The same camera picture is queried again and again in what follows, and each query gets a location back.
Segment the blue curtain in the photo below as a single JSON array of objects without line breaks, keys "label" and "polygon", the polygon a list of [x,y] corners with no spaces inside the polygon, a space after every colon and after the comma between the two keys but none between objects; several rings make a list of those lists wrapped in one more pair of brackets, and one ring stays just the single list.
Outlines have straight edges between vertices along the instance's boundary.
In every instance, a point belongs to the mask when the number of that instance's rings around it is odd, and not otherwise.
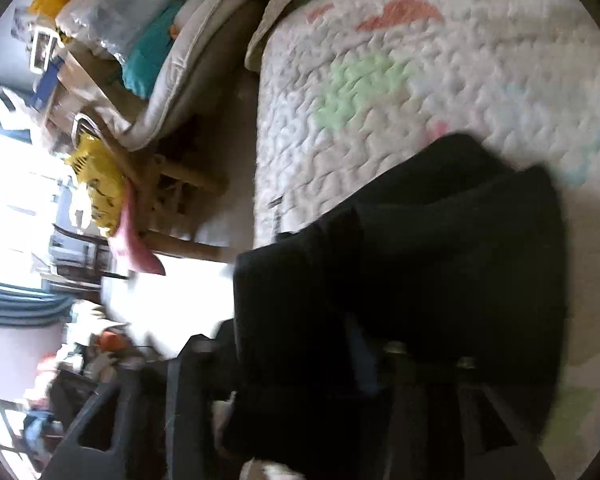
[{"label": "blue curtain", "polygon": [[38,328],[64,322],[76,298],[0,283],[0,327]]}]

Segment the brown paper bag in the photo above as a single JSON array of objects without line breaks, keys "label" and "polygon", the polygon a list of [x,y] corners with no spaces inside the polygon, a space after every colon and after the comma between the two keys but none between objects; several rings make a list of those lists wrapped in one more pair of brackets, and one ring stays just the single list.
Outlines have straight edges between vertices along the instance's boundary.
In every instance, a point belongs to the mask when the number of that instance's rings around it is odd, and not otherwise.
[{"label": "brown paper bag", "polygon": [[113,133],[124,133],[145,109],[146,102],[125,88],[122,67],[112,58],[96,58],[89,50],[67,51],[58,72],[61,89],[54,107],[67,118],[89,107]]}]

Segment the wooden chair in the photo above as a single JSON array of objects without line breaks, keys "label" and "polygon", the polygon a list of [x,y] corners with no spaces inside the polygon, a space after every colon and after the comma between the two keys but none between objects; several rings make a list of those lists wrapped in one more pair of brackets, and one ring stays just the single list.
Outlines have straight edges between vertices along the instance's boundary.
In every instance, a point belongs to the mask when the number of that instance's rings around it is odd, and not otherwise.
[{"label": "wooden chair", "polygon": [[196,223],[190,215],[203,198],[220,196],[226,184],[195,169],[171,162],[153,148],[131,153],[114,137],[102,118],[83,107],[72,125],[72,142],[88,132],[108,148],[125,180],[133,185],[135,225],[140,238],[156,255],[230,263],[236,250],[197,242]]}]

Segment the beige lounge chair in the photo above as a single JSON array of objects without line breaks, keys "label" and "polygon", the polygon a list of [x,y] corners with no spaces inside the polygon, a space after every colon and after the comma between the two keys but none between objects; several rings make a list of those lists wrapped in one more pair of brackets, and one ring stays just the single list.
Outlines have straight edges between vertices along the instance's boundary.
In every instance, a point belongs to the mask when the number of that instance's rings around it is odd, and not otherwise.
[{"label": "beige lounge chair", "polygon": [[121,144],[142,150],[202,113],[242,62],[261,15],[256,0],[204,0],[175,39],[145,108],[117,134]]}]

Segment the heart pattern quilt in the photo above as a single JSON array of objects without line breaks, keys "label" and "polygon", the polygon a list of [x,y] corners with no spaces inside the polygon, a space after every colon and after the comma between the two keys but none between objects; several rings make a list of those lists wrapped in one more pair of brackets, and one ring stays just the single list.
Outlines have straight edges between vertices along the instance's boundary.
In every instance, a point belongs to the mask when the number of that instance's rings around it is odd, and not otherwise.
[{"label": "heart pattern quilt", "polygon": [[544,162],[567,209],[572,311],[541,450],[559,479],[600,458],[600,30],[579,0],[270,0],[254,241],[295,231],[445,133]]}]

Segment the black pants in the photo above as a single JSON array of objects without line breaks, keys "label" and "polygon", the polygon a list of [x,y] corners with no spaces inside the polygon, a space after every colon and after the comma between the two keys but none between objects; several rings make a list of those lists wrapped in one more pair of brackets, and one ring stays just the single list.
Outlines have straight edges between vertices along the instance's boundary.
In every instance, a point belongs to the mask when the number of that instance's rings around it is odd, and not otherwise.
[{"label": "black pants", "polygon": [[444,136],[302,230],[238,256],[239,378],[223,448],[308,479],[352,479],[355,330],[462,356],[487,341],[554,344],[556,389],[567,278],[547,169]]}]

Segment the yellow bear plastic bag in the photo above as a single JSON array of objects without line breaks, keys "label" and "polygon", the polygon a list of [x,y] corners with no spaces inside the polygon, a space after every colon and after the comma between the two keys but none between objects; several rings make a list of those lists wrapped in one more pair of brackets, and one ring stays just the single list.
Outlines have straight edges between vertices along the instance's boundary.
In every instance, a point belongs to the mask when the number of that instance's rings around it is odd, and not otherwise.
[{"label": "yellow bear plastic bag", "polygon": [[106,237],[116,234],[124,200],[125,178],[108,148],[94,134],[78,135],[67,159],[79,184],[86,186],[92,220]]}]

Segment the teal pillow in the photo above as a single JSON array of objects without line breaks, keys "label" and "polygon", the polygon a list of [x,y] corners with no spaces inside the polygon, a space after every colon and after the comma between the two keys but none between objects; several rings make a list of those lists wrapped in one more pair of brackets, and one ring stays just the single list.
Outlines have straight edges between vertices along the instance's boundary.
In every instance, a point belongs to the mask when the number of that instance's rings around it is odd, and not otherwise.
[{"label": "teal pillow", "polygon": [[174,0],[140,34],[122,66],[122,82],[126,90],[148,100],[174,39],[171,27],[184,0]]}]

